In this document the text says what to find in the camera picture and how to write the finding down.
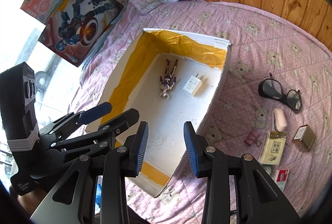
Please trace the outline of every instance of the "eyeglasses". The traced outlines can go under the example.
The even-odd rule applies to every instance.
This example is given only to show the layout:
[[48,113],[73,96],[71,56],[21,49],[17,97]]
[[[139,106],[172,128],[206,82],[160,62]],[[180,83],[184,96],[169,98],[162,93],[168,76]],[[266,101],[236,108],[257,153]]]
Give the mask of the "eyeglasses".
[[300,91],[291,89],[287,94],[284,94],[283,87],[277,80],[272,79],[271,73],[270,78],[265,79],[259,84],[258,94],[261,97],[277,100],[283,105],[287,105],[295,113],[298,113],[302,108]]

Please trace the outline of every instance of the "red and white card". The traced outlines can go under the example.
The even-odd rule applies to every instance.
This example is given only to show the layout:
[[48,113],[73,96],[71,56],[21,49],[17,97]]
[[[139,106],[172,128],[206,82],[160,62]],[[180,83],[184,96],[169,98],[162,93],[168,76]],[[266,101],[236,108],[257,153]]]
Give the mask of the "red and white card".
[[283,191],[286,186],[287,178],[289,174],[289,169],[276,170],[274,182]]

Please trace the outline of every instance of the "pink bed sheet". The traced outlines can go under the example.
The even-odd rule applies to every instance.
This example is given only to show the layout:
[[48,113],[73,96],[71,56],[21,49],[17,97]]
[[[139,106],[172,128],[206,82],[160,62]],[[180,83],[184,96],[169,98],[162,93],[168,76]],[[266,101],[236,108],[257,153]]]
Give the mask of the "pink bed sheet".
[[[196,32],[233,43],[229,73],[205,136],[226,154],[250,153],[258,159],[261,147],[248,146],[244,140],[252,129],[263,137],[271,128],[272,110],[282,108],[289,135],[279,168],[290,169],[284,193],[298,213],[303,213],[332,170],[331,52],[297,26],[253,7],[202,0],[131,0],[123,19],[82,75],[70,111],[97,105],[114,67],[142,28]],[[300,113],[294,114],[288,107],[258,95],[258,84],[270,72],[284,91],[301,91]],[[308,153],[300,153],[291,142],[303,124],[309,124],[317,135]],[[159,198],[153,199],[128,180],[127,202],[151,223],[200,223],[205,183],[205,179],[194,178],[185,160]],[[234,209],[233,187],[231,194]]]

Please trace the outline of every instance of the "robot toy packaging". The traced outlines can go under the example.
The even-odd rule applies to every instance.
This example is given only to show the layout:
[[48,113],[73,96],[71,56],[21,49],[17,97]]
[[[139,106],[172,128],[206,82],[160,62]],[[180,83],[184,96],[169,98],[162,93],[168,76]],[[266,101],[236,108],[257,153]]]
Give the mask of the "robot toy packaging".
[[65,0],[52,15],[39,41],[79,66],[121,9],[115,0]]

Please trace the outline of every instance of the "hand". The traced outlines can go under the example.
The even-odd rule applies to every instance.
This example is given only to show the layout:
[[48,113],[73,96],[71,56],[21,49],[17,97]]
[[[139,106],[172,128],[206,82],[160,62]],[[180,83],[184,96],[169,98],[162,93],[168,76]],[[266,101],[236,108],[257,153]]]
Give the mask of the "hand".
[[23,196],[17,196],[17,201],[29,215],[32,215],[46,195],[44,190],[36,189]]

